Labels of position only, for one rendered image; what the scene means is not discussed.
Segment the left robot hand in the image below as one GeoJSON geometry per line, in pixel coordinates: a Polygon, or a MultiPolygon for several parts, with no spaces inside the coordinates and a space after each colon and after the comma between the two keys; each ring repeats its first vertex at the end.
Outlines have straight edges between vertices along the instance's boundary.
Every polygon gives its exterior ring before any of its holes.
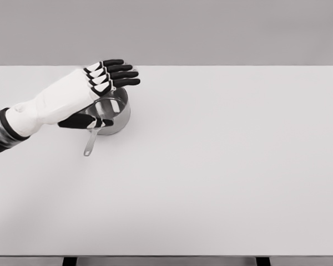
{"type": "Polygon", "coordinates": [[[73,129],[112,126],[109,119],[81,111],[113,90],[140,84],[139,73],[122,59],[99,61],[78,68],[35,97],[37,123],[73,129]]]}

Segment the steel pot with long handle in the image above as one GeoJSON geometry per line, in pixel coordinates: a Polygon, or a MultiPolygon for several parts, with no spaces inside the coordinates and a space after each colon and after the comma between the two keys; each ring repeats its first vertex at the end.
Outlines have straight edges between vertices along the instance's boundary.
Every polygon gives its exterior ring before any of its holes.
{"type": "Polygon", "coordinates": [[[108,136],[118,133],[127,125],[130,119],[130,103],[127,91],[124,87],[112,90],[92,105],[82,109],[79,114],[95,116],[102,120],[107,119],[113,122],[112,126],[88,129],[91,135],[85,147],[84,156],[89,156],[93,151],[98,135],[108,136]]]}

